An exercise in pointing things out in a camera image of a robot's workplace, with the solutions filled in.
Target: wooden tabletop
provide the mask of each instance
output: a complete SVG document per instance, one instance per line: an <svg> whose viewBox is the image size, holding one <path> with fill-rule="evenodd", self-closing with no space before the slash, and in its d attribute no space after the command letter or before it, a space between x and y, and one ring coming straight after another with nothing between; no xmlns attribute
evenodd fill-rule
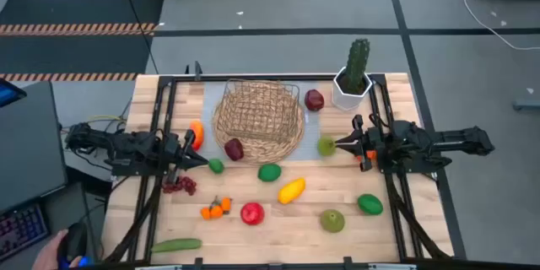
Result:
<svg viewBox="0 0 540 270"><path fill-rule="evenodd" d="M419 122L407 74L388 73L386 79L395 119ZM129 131L149 130L157 81L158 76L137 78L127 120ZM330 81L315 83L313 89L318 89L327 101L319 112L321 134L336 139L347 136L352 132L354 114L367 117L371 113L369 98L365 98L356 111L343 112L334 107L330 102ZM204 90L205 83L178 84L171 131L180 134L181 138L192 120L201 119L205 106ZM369 126L369 120L364 119L364 127ZM283 171L279 179L263 183L257 179L256 165L230 160L224 164L226 169L222 175L215 175L206 166L185 173L197 182L197 192L192 197L185 192L162 194L154 242L198 238L203 245L193 251L153 254L152 263L193 264L196 257L202 257L205 264L343 262L343 257L352 257L354 262L398 261L384 176L377 168L360 172L357 160L338 150L323 160L281 161ZM291 204L280 204L277 200L279 188L298 177L305 178L305 191ZM102 235L105 256L111 253L132 224L139 182L140 178L131 177L111 194ZM418 174L409 174L408 182L418 221L443 251L452 254L436 184ZM356 199L364 193L374 194L382 201L382 215L368 216L359 211ZM216 195L234 199L231 214L221 219L202 219L199 210L207 207ZM248 202L258 202L264 207L266 217L262 224L248 226L241 221L240 209ZM319 214L329 208L337 209L345 216L345 228L340 233L327 233L319 224ZM404 219L402 224L408 253L412 255ZM145 225L139 238L139 258L143 256L146 231Z"/></svg>

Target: human hand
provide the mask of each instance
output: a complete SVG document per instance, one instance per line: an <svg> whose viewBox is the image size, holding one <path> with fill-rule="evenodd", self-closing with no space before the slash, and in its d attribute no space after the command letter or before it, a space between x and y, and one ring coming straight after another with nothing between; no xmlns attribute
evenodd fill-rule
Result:
<svg viewBox="0 0 540 270"><path fill-rule="evenodd" d="M40 254L38 254L35 259L32 270L54 270L59 268L57 260L58 246L67 233L68 231L66 229L58 232L58 234L50 240L43 249L41 249ZM82 256L75 257L69 267L76 267L82 258Z"/></svg>

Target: white cable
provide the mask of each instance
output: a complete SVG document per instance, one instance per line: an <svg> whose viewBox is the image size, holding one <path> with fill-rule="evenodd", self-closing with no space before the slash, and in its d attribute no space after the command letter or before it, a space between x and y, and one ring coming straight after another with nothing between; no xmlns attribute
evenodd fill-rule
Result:
<svg viewBox="0 0 540 270"><path fill-rule="evenodd" d="M518 46L513 46L510 42L508 42L505 38L503 38L503 36L499 35L499 33L497 33L495 30L493 30L492 28L488 27L486 24L483 24L482 21L480 21L473 13L473 11L469 8L469 5L467 3L467 0L463 0L463 3L465 3L465 7L467 8L467 10L469 11L469 13L471 14L471 16L476 20L476 22L478 22L478 24L482 25L485 29L489 30L490 32L492 32L494 35L496 35L497 37L499 37L507 46L513 48L514 50L518 50L518 51L531 51L531 50L540 50L540 46L531 46L531 47L518 47Z"/></svg>

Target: cactus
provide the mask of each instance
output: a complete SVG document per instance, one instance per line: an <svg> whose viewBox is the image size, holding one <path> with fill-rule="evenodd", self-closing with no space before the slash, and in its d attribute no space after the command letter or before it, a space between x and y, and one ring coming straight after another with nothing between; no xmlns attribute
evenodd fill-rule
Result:
<svg viewBox="0 0 540 270"><path fill-rule="evenodd" d="M370 56L370 42L367 39L357 39L348 52L347 67L341 77L341 90L347 94L361 95L365 90L365 66Z"/></svg>

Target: computer keyboard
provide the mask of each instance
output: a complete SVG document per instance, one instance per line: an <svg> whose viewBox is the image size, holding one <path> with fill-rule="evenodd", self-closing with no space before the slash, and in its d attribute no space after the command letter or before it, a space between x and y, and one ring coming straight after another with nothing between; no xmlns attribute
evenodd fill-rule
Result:
<svg viewBox="0 0 540 270"><path fill-rule="evenodd" d="M0 262L47 236L39 204L0 215Z"/></svg>

